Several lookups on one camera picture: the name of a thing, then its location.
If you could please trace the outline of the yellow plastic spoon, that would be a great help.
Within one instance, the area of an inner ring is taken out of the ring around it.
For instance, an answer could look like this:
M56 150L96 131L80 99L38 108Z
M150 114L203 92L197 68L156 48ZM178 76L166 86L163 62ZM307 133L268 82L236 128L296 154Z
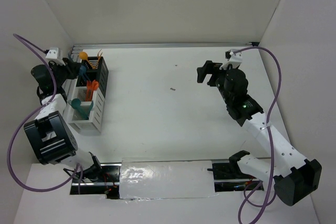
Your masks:
M86 52L81 51L79 53L79 58L83 61L86 61L92 69L95 69L95 66L89 61L88 55Z

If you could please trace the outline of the orange plastic fork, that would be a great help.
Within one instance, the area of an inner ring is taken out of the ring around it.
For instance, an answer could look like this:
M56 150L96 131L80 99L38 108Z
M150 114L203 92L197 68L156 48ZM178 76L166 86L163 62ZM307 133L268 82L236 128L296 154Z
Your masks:
M92 82L87 80L87 90L86 90L86 98L85 98L85 101L91 101L92 98L91 98L91 95L92 95Z

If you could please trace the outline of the yellow plastic knife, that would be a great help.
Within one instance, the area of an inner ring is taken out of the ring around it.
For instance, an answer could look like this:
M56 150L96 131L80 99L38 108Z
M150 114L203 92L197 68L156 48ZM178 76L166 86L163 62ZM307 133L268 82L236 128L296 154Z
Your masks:
M98 69L100 58L101 58L101 56L97 55L97 62L96 62L96 65L95 65L95 69Z

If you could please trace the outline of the orange plastic spoon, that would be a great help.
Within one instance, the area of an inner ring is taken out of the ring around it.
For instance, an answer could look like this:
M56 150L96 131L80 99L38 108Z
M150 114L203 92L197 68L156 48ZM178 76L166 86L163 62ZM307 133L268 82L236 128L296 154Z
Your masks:
M90 101L92 100L93 98L93 93L94 91L96 91L99 87L99 82L96 81L96 80L93 80L92 83L91 83L91 94L90 94Z

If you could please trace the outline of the teal plastic spoon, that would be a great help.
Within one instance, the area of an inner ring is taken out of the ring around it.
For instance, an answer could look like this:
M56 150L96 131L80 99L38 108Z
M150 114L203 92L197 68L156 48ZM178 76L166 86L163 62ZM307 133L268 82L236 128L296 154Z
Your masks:
M78 98L75 98L70 101L71 107L76 110L84 120L88 119L87 113L81 107L81 101Z

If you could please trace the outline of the teal plastic knife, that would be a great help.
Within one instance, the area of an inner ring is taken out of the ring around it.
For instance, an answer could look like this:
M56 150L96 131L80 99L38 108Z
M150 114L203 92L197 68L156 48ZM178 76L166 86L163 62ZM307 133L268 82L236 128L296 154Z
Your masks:
M91 104L90 104L90 106L89 106L89 108L88 108L88 116L90 115L90 112L91 112L91 110L93 109L93 106L94 106L94 102L91 101Z

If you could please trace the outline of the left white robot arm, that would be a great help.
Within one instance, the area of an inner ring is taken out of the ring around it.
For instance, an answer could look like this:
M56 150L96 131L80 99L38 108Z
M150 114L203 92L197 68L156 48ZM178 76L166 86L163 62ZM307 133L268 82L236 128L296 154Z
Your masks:
M24 132L41 164L63 164L75 168L80 164L84 181L98 182L103 167L91 152L82 151L62 114L67 106L67 95L62 85L78 76L80 63L63 58L64 64L50 61L32 68L31 75L38 83L37 95L43 108L34 120L25 123Z

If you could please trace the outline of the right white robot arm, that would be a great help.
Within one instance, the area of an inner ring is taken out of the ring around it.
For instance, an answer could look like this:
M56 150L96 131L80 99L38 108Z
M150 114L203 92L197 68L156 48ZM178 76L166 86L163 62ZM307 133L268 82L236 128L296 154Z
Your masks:
M207 85L219 90L231 118L256 139L274 162L271 170L270 164L250 152L239 151L229 158L230 174L235 178L252 175L264 187L270 185L287 206L314 192L319 186L321 164L316 159L308 160L266 121L262 107L248 94L245 73L232 66L223 69L220 63L208 60L197 68L197 82L203 83L206 75L210 75Z

